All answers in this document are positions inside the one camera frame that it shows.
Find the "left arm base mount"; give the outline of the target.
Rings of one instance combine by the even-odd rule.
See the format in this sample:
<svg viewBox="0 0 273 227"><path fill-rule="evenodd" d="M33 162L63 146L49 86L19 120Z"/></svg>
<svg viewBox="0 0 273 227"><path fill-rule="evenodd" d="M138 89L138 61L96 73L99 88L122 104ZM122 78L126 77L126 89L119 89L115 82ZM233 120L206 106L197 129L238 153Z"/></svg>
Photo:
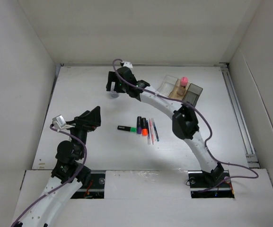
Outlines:
<svg viewBox="0 0 273 227"><path fill-rule="evenodd" d="M105 172L92 173L88 185L78 189L71 199L103 199L105 197L105 182Z"/></svg>

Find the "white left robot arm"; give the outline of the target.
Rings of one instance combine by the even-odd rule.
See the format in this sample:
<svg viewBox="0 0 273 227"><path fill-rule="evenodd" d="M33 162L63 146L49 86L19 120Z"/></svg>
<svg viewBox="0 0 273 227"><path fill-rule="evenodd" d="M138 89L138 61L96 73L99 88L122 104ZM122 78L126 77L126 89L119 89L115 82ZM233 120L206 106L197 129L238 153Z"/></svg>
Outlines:
<svg viewBox="0 0 273 227"><path fill-rule="evenodd" d="M13 227L52 227L57 216L81 187L90 183L91 170L85 166L88 151L87 135L101 125L101 108L64 120L62 115L52 119L50 129L69 137L57 146L57 160L41 195L12 223Z"/></svg>

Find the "clear jar of paper clips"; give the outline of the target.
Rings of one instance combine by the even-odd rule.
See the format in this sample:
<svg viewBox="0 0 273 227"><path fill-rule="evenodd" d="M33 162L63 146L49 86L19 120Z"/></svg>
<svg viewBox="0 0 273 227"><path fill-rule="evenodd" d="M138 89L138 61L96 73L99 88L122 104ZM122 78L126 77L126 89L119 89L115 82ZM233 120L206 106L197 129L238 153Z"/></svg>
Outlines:
<svg viewBox="0 0 273 227"><path fill-rule="evenodd" d="M111 89L110 89L109 95L110 95L112 98L118 98L120 94L117 93L114 89L115 89L115 83L112 83L112 84L111 84Z"/></svg>

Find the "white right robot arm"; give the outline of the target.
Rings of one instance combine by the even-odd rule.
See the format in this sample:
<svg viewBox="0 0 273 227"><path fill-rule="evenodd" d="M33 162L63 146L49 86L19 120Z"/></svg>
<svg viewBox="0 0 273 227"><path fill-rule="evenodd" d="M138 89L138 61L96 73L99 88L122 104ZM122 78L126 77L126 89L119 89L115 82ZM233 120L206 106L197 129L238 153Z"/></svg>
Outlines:
<svg viewBox="0 0 273 227"><path fill-rule="evenodd" d="M137 80L128 67L109 71L107 91L111 91L112 83L114 83L114 92L126 93L129 97L149 104L168 116L172 120L174 135L183 140L197 158L207 187L210 188L220 183L224 169L208 151L200 134L198 119L192 105L163 96L148 82Z"/></svg>

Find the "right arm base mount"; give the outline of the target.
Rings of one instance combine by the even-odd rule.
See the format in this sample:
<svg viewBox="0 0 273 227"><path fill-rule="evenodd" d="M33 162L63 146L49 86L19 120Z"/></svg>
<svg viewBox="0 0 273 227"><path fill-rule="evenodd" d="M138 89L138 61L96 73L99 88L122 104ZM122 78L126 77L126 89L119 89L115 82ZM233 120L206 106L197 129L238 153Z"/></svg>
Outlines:
<svg viewBox="0 0 273 227"><path fill-rule="evenodd" d="M201 171L189 171L186 186L190 187L192 199L207 199L207 198L235 198L231 183L223 182L219 184L225 177L229 177L227 170L222 173L219 180L214 183L209 183L205 179Z"/></svg>

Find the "pink capped patterned tube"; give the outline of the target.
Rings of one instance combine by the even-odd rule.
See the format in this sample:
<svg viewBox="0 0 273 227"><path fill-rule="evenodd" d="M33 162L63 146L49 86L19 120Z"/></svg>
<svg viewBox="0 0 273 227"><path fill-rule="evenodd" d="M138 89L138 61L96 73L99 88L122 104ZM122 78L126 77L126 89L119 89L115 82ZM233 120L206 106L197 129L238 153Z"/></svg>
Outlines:
<svg viewBox="0 0 273 227"><path fill-rule="evenodd" d="M186 87L188 85L188 78L187 77L182 77L179 81L179 86L177 89L177 94L180 96L183 96L186 92Z"/></svg>

